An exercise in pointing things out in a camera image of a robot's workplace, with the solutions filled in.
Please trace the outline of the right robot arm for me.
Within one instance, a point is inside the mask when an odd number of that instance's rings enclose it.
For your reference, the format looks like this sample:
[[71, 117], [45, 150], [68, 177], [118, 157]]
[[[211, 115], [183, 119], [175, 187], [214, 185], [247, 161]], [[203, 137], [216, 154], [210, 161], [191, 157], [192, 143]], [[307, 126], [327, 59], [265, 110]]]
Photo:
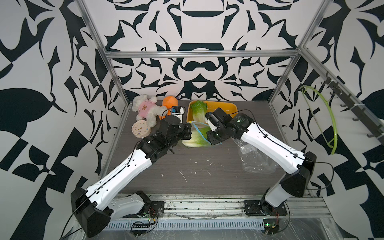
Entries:
[[207, 137], [212, 145], [229, 138], [242, 140], [266, 154], [285, 171], [281, 180], [269, 188], [259, 201], [257, 206], [259, 216], [270, 215], [291, 197], [304, 196], [316, 164], [317, 157], [313, 153], [304, 154], [291, 148], [243, 113], [232, 117], [221, 108], [217, 108], [214, 112], [206, 113], [205, 120], [211, 128]]

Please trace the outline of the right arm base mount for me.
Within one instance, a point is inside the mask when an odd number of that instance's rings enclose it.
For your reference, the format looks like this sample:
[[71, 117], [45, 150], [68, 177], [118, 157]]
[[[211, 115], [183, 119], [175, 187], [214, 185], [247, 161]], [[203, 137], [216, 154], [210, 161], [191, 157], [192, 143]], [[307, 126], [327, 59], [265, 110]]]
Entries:
[[281, 203], [278, 207], [273, 207], [266, 201], [262, 200], [245, 200], [244, 212], [247, 216], [255, 217], [278, 217], [287, 216], [288, 209], [284, 203]]

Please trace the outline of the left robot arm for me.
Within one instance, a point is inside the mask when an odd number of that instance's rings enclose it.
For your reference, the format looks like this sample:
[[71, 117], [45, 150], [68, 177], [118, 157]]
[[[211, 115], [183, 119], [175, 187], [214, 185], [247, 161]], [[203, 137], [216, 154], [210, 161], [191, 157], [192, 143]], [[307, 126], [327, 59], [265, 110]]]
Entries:
[[76, 188], [71, 193], [72, 212], [86, 236], [96, 236], [113, 218], [141, 212], [150, 202], [142, 193], [117, 203], [113, 203], [113, 199], [137, 175], [171, 152], [179, 141], [191, 138], [190, 123], [183, 124], [178, 117], [167, 116], [153, 135], [139, 140], [132, 153], [104, 178], [86, 189]]

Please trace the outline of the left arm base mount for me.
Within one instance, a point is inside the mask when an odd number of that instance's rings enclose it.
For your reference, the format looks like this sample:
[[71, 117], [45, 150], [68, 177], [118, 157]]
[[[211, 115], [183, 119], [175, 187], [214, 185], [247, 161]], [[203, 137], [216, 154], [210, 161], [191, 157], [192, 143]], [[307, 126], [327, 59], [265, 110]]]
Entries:
[[144, 207], [137, 214], [125, 215], [123, 218], [162, 217], [164, 208], [164, 201], [151, 201], [150, 203], [145, 203]]

